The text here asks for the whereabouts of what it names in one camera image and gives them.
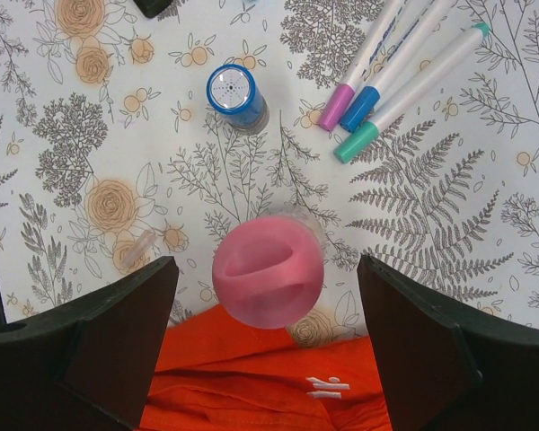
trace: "pink lid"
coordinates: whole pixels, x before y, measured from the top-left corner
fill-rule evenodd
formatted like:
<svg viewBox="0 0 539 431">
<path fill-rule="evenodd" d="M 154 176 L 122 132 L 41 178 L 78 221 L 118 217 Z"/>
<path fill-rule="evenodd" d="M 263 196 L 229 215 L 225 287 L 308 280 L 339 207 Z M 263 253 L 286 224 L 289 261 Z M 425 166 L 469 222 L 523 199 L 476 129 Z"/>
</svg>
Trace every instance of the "pink lid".
<svg viewBox="0 0 539 431">
<path fill-rule="evenodd" d="M 283 328 L 308 314 L 320 296 L 321 245 L 293 218 L 257 218 L 221 242 L 212 279 L 219 302 L 235 319 L 256 328 Z"/>
<path fill-rule="evenodd" d="M 340 84 L 333 92 L 330 101 L 325 105 L 323 114 L 318 121 L 320 128 L 331 132 L 340 121 L 356 92 L 347 84 Z"/>
</svg>

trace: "purple marker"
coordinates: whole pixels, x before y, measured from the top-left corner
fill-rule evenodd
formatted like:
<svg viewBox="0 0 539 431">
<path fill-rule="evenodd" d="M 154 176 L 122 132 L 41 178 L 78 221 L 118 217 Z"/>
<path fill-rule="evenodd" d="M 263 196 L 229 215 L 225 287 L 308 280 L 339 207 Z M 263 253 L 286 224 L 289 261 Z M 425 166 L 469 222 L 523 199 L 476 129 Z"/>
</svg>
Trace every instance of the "purple marker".
<svg viewBox="0 0 539 431">
<path fill-rule="evenodd" d="M 408 1 L 385 0 L 384 9 L 367 32 L 366 39 L 359 52 L 325 106 L 318 123 L 321 128 L 331 132 L 338 124 L 353 96 L 361 87 L 369 65 L 376 58 L 379 49 L 393 33 L 395 24 L 399 21 Z"/>
</svg>

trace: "black object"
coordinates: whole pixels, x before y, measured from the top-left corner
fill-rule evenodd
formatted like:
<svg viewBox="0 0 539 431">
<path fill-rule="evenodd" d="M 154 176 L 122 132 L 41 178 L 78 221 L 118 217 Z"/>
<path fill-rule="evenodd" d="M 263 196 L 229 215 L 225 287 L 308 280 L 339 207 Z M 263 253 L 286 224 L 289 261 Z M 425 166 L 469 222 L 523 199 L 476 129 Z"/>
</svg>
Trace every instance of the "black object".
<svg viewBox="0 0 539 431">
<path fill-rule="evenodd" d="M 364 257 L 358 277 L 394 431 L 539 430 L 539 330 L 377 259 Z"/>
<path fill-rule="evenodd" d="M 0 302 L 0 431 L 138 427 L 177 281 L 160 258 L 22 321 Z"/>
<path fill-rule="evenodd" d="M 152 19 L 172 4 L 172 0 L 134 0 L 134 3 L 146 18 Z"/>
</svg>

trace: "table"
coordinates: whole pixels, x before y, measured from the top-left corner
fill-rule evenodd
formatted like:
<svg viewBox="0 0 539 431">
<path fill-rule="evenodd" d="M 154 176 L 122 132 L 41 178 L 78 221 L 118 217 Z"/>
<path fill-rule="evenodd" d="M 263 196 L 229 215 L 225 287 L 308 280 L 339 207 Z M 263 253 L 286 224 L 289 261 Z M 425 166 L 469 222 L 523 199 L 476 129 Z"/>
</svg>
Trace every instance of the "table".
<svg viewBox="0 0 539 431">
<path fill-rule="evenodd" d="M 125 276 L 117 263 L 145 229 L 158 241 L 131 270 L 174 255 L 171 323 L 185 321 L 216 303 L 221 239 L 292 202 L 329 244 L 320 302 L 291 328 L 303 345 L 366 332 L 364 251 L 539 328 L 539 0 L 460 0 L 401 83 L 472 21 L 491 24 L 490 37 L 342 166 L 331 151 L 344 132 L 316 122 L 382 4 L 175 0 L 148 21 L 130 0 L 0 0 L 8 321 Z M 267 100 L 259 135 L 237 136 L 208 108 L 206 81 L 229 62 L 250 69 Z"/>
</svg>

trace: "red garment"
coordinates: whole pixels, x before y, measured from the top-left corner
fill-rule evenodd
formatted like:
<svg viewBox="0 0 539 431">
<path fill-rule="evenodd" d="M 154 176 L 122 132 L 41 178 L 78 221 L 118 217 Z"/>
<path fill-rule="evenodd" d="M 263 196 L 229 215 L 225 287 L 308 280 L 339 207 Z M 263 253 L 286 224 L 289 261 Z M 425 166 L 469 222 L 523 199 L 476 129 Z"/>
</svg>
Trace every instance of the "red garment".
<svg viewBox="0 0 539 431">
<path fill-rule="evenodd" d="M 216 306 L 167 330 L 141 431 L 391 431 L 369 337 L 303 349 Z"/>
</svg>

